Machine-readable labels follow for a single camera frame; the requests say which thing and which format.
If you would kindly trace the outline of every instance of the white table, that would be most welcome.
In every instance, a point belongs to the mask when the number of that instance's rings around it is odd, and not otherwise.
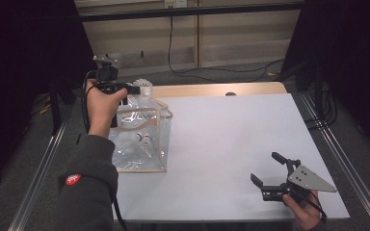
[[[168,172],[121,173],[119,207],[135,222],[287,220],[281,202],[263,201],[264,185],[286,180],[276,151],[301,160],[333,184],[290,94],[160,98],[173,113]],[[339,192],[320,192],[329,218],[348,218]]]

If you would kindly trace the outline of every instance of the hand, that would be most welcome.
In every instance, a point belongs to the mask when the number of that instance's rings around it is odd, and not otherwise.
[[[88,80],[86,93],[95,84],[96,80]],[[119,102],[126,96],[126,89],[113,94],[105,94],[96,87],[90,90],[87,94],[87,109],[91,125],[89,135],[97,135],[108,139],[111,121],[119,108]]]
[[[314,204],[318,205],[317,191],[311,191],[313,194],[308,195],[308,199]],[[310,204],[303,201],[302,205],[299,205],[290,195],[285,194],[283,196],[284,203],[293,211],[296,220],[297,229],[300,231],[309,230],[316,226],[320,222],[320,212],[312,207]]]

